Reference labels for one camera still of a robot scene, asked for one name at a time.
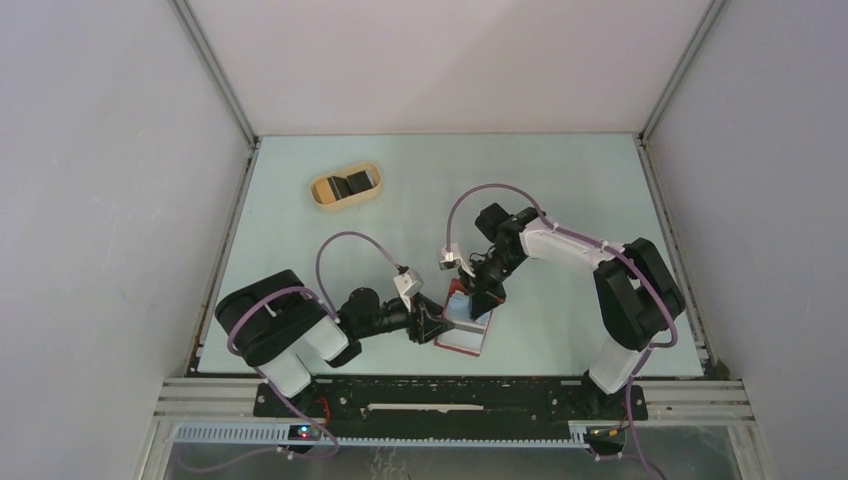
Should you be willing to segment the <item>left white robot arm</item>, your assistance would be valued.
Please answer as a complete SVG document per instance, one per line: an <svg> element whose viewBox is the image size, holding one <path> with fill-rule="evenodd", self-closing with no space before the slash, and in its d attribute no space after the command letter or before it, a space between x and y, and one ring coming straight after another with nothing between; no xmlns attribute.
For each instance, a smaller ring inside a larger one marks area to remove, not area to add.
<svg viewBox="0 0 848 480"><path fill-rule="evenodd" d="M411 342L426 344L455 328L443 307L420 292L416 273L404 267L393 281L396 297L383 302L362 287L332 312L293 270L284 270L225 296L214 317L228 350L276 387L283 409L304 416L315 406L316 390L301 351L339 368L362 353L366 338L403 330Z"/></svg>

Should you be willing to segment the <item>red card holder wallet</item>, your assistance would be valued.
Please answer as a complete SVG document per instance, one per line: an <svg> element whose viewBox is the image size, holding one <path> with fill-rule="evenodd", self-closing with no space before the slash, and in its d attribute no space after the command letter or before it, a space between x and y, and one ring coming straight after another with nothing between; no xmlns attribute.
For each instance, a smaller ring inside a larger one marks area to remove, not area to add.
<svg viewBox="0 0 848 480"><path fill-rule="evenodd" d="M459 279L453 279L448 289L442 317L453 324L453 328L434 340L438 348L479 357L484 348L493 312L477 319L470 317L471 298Z"/></svg>

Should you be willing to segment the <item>beige oval tray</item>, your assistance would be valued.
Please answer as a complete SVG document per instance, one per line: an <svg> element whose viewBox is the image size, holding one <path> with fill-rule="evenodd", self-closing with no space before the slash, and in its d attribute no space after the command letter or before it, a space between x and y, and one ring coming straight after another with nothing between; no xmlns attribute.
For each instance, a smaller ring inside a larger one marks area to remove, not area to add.
<svg viewBox="0 0 848 480"><path fill-rule="evenodd" d="M350 196L348 196L344 199L338 200L335 203L332 203L332 204L329 204L329 205L318 204L316 202L316 200L314 199L312 185L319 178L329 177L329 176L339 176L339 177L346 178L347 176L349 176L349 175L351 175L355 172L362 171L362 170L367 170L367 171L370 172L370 175L371 175L372 180L374 182L374 188L373 189L365 191L365 192L357 194L357 195L351 194ZM310 183L309 189L310 189L310 194L312 196L314 204L321 211L324 211L326 213L332 213L332 212L341 211L341 210L344 210L344 209L347 209L347 208L351 208L353 206L359 205L359 204L364 203L364 202L369 201L369 200L373 200L373 199L377 198L378 196L380 196L382 191L383 191L383 177L382 177L382 172L380 171L380 168L378 167L378 165L376 163L370 162L370 161L364 161L364 162L358 162L358 163L355 163L355 164L352 164L352 165L349 165L349 166L346 166L346 167L338 168L338 169L335 169L335 170L333 170L329 173L321 174L321 175L315 177L313 179L313 181Z"/></svg>

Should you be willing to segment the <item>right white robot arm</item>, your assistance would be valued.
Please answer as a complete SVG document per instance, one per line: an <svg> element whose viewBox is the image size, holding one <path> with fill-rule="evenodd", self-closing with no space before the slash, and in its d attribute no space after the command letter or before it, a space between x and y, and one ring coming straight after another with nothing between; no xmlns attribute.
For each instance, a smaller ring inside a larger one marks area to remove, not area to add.
<svg viewBox="0 0 848 480"><path fill-rule="evenodd" d="M442 259L444 268L457 269L470 296L472 318L505 302L505 281L528 259L589 274L607 338L585 374L590 384L583 388L581 402L593 417L610 416L657 336L674 334L675 321L686 309L657 246L645 238L630 243L595 240L554 224L534 207L510 214L498 203L483 209L475 226L489 249L465 257L451 244Z"/></svg>

